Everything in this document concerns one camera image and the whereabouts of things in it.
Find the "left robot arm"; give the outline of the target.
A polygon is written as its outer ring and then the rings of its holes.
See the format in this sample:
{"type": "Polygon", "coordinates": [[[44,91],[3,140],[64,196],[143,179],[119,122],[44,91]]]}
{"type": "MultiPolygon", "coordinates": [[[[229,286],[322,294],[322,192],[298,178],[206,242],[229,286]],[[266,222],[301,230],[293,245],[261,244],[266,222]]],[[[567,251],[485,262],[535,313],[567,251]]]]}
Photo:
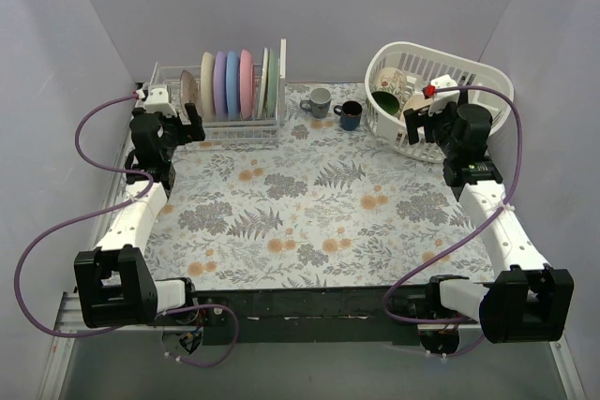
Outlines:
{"type": "Polygon", "coordinates": [[[160,314],[188,325],[199,315],[188,278],[154,280],[143,254],[160,210],[174,187],[174,150],[204,141],[202,118],[192,103],[180,117],[150,112],[148,104],[133,110],[129,123],[133,149],[128,153],[128,206],[116,212],[106,234],[90,251],[78,253],[74,272],[83,321],[90,328],[149,324],[160,314]]]}

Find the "purple plate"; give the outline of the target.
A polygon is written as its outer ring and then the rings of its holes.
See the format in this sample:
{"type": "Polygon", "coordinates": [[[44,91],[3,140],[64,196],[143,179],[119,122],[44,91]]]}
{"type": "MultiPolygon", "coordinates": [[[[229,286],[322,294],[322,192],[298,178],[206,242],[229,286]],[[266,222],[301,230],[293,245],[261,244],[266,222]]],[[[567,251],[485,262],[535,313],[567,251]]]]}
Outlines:
{"type": "Polygon", "coordinates": [[[226,66],[227,54],[225,52],[218,52],[213,72],[213,97],[215,112],[219,121],[226,121],[228,119],[225,82],[226,66]]]}

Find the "pink plate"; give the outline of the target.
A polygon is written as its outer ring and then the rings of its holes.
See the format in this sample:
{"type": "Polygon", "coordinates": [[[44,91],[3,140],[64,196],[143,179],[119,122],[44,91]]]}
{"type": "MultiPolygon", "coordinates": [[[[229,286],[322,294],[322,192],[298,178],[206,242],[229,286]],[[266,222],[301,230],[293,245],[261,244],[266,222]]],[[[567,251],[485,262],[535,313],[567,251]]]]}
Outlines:
{"type": "Polygon", "coordinates": [[[249,119],[254,110],[254,63],[247,50],[240,53],[239,66],[240,115],[243,120],[249,119]]]}

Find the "blue plate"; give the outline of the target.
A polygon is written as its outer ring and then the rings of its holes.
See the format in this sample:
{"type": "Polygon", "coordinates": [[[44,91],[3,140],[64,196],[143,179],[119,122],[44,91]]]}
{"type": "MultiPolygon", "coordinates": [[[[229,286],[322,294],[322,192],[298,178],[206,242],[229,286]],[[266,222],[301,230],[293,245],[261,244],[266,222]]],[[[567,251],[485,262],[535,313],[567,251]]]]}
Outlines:
{"type": "Polygon", "coordinates": [[[231,121],[240,118],[239,94],[239,67],[240,57],[237,52],[229,51],[226,60],[226,102],[228,119],[231,121]]]}

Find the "cream plate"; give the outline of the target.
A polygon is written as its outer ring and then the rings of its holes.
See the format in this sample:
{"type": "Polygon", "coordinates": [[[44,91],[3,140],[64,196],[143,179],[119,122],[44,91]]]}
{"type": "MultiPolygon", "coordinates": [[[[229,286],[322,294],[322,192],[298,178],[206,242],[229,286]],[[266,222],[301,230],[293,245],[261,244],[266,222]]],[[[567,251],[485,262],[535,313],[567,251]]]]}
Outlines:
{"type": "Polygon", "coordinates": [[[203,120],[205,122],[214,122],[216,119],[214,95],[213,95],[213,74],[216,57],[211,52],[205,52],[201,61],[200,94],[202,102],[203,120]]]}

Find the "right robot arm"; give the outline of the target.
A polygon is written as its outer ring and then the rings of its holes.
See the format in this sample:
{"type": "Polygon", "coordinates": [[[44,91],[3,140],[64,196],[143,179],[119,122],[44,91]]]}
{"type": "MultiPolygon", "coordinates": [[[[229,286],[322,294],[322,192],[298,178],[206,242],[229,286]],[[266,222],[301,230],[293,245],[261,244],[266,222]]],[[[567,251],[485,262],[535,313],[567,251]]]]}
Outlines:
{"type": "Polygon", "coordinates": [[[554,269],[522,228],[503,179],[487,154],[490,112],[450,103],[433,115],[411,111],[408,126],[422,126],[444,154],[443,178],[481,240],[494,272],[486,287],[459,275],[431,277],[424,300],[435,322],[453,316],[477,321],[491,343],[557,341],[563,334],[574,280],[554,269]]]}

